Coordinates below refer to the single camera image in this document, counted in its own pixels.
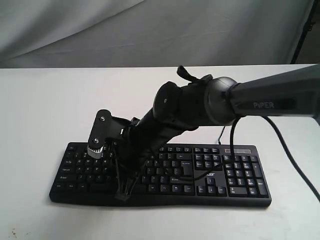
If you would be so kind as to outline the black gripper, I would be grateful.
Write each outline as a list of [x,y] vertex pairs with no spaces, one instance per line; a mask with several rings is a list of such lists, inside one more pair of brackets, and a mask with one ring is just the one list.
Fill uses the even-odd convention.
[[132,195],[142,195],[147,187],[139,183],[146,160],[172,138],[198,127],[170,119],[160,121],[152,112],[142,119],[116,118],[123,128],[122,140],[114,151],[118,189],[115,198],[126,202]]

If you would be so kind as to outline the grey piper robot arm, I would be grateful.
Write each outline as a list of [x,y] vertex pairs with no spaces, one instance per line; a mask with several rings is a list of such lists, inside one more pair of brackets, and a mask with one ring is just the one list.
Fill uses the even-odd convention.
[[246,116],[320,119],[320,67],[239,83],[229,77],[196,78],[180,66],[183,87],[169,81],[157,91],[152,108],[124,128],[117,154],[117,197],[127,200],[146,159],[172,138],[203,126],[231,126]]

